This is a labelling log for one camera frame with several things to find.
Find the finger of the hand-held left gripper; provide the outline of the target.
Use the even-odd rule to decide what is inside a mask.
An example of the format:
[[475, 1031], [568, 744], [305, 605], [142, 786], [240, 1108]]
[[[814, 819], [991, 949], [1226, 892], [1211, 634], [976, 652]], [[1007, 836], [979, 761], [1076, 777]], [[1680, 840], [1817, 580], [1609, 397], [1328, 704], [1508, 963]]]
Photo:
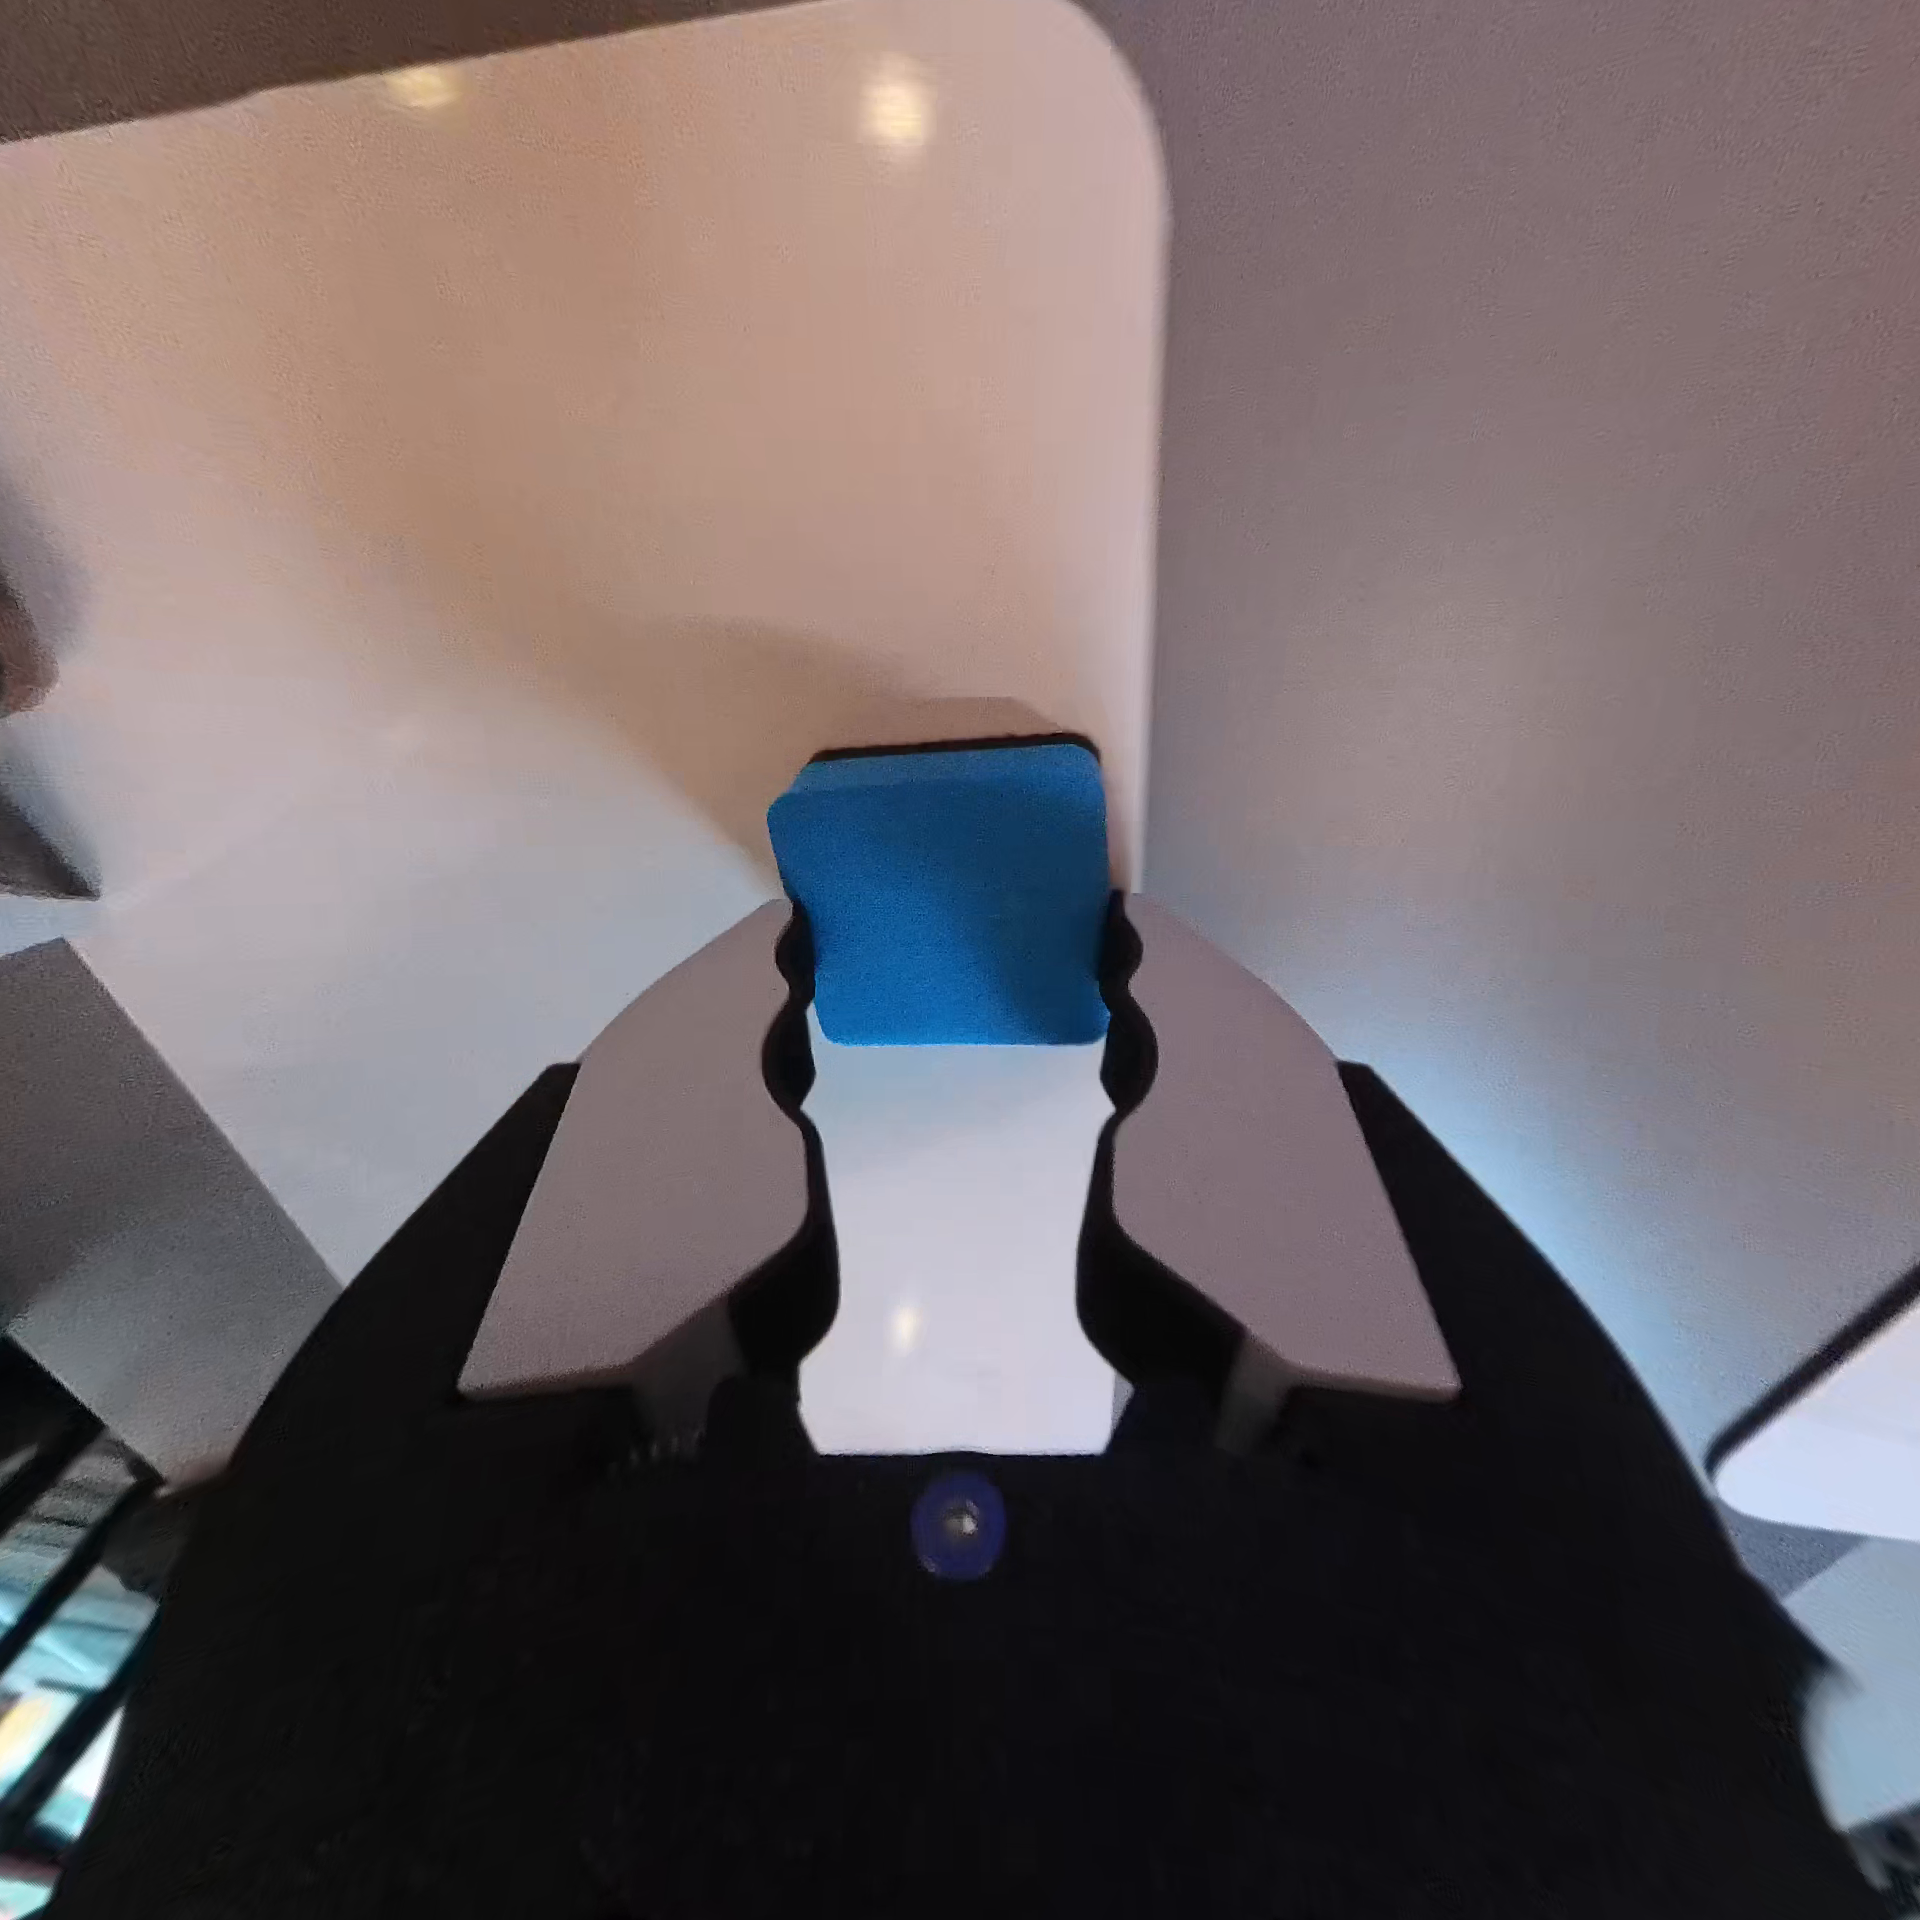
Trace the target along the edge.
[[100, 864], [90, 836], [57, 792], [3, 783], [3, 895], [50, 903], [96, 903]]

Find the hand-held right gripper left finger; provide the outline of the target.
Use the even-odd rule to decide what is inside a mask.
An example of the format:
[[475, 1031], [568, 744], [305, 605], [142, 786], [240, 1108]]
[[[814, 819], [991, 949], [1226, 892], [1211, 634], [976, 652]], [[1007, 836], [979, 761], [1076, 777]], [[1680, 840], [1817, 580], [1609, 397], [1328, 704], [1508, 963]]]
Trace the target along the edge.
[[632, 1395], [691, 1450], [735, 1378], [793, 1395], [841, 1273], [814, 1088], [814, 959], [775, 901], [644, 991], [583, 1051], [465, 1359], [466, 1401]]

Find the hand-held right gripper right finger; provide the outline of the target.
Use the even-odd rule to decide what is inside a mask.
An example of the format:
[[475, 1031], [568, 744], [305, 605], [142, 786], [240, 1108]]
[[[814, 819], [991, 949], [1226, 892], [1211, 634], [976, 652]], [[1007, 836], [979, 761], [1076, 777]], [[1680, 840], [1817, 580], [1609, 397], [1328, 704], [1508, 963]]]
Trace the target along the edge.
[[1302, 1393], [1454, 1403], [1458, 1369], [1337, 1056], [1260, 976], [1115, 895], [1097, 988], [1111, 1103], [1076, 1316], [1139, 1403], [1247, 1453]]

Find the blue whiteboard eraser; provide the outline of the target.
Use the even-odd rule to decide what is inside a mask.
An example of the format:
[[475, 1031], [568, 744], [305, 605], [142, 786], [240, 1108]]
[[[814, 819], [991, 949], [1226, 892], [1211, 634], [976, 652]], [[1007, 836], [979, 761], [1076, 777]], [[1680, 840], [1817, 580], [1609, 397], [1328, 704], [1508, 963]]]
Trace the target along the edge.
[[1114, 895], [1110, 804], [1076, 735], [825, 752], [766, 812], [828, 1042], [1086, 1048]]

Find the white whiteboard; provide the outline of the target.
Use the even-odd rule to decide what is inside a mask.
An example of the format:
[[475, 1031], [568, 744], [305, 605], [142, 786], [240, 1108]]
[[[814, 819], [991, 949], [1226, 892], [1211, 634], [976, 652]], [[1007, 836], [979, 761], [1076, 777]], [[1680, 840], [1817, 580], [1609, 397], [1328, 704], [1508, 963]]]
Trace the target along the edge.
[[844, 746], [1145, 817], [1169, 185], [1075, 5], [802, 5], [6, 145], [11, 1335], [217, 1473]]

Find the white document stand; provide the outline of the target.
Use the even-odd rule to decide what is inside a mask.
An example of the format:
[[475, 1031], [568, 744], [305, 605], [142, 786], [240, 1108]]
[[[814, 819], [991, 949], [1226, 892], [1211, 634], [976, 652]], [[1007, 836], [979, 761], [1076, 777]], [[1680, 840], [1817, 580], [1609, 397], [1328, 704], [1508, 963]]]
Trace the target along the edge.
[[1915, 1267], [1728, 1421], [1704, 1469], [1752, 1520], [1915, 1545]]

